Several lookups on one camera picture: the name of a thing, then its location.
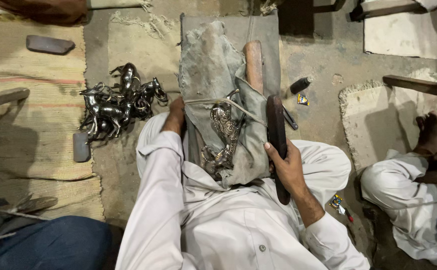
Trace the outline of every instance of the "gray stone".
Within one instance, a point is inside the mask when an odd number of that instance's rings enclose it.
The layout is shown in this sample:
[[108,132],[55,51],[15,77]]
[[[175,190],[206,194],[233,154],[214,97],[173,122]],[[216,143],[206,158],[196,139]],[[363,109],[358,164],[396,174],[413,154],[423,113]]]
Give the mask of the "gray stone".
[[73,161],[76,163],[86,162],[90,158],[90,145],[87,132],[73,134]]
[[40,35],[27,35],[25,44],[27,49],[32,52],[44,52],[58,55],[66,55],[75,48],[75,43],[73,41]]

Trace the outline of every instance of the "small packet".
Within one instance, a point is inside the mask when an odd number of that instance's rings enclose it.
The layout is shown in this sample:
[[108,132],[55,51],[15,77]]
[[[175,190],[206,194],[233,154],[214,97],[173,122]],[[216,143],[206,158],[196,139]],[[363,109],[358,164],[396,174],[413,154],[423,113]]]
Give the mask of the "small packet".
[[331,207],[335,208],[335,209],[339,209],[340,203],[342,202],[342,198],[339,197],[339,195],[335,194],[332,199],[330,200],[330,202],[328,203],[328,205],[330,205]]
[[297,104],[309,106],[310,102],[308,101],[308,99],[305,95],[299,94],[299,96],[297,98]]

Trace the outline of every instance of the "foot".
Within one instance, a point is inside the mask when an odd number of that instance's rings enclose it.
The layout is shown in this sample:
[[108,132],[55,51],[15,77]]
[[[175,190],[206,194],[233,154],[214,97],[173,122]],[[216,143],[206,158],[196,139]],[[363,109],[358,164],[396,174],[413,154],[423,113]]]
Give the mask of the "foot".
[[415,119],[419,125],[419,142],[413,152],[430,156],[437,154],[437,112],[431,111]]

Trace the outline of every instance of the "metal sculpture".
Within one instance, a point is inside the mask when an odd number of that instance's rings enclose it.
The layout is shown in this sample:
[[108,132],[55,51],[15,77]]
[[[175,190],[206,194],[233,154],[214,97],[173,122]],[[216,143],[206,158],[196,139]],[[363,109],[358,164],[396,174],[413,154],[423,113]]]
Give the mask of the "metal sculpture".
[[120,73],[120,84],[113,87],[103,82],[92,88],[80,91],[85,100],[87,116],[78,129],[91,124],[88,142],[99,139],[99,134],[111,138],[118,137],[120,132],[129,125],[132,118],[146,119],[151,116],[151,103],[155,97],[161,102],[167,102],[167,93],[162,89],[158,79],[141,84],[135,65],[126,63],[110,71],[110,74]]
[[[239,89],[230,92],[227,98],[239,93]],[[232,105],[228,102],[216,103],[210,111],[210,120],[218,133],[218,136],[225,143],[225,147],[219,152],[213,150],[209,145],[202,147],[202,167],[210,174],[216,174],[221,169],[233,169],[235,150],[239,139],[240,129],[245,123],[246,114],[243,113],[239,121],[232,119]]]

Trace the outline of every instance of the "metal deer figurine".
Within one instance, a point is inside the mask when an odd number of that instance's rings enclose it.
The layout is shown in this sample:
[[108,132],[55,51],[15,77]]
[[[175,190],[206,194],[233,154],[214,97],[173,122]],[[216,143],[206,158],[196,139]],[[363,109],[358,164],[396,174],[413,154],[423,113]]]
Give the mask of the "metal deer figurine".
[[[239,89],[230,92],[227,98],[230,100],[233,95],[239,93]],[[232,105],[228,102],[216,103],[210,111],[210,120],[218,133],[218,136],[225,143],[225,147],[219,152],[213,150],[209,145],[202,147],[202,167],[210,174],[216,174],[220,169],[233,169],[235,150],[239,139],[240,129],[245,122],[246,114],[242,114],[239,121],[232,119]]]
[[167,93],[156,77],[151,82],[141,84],[140,75],[132,63],[119,66],[110,74],[116,71],[120,73],[120,84],[115,83],[110,87],[100,82],[79,92],[85,100],[87,114],[78,129],[91,124],[87,143],[98,140],[101,133],[105,133],[103,138],[118,137],[132,118],[146,119],[151,116],[154,97],[161,102],[168,101]]

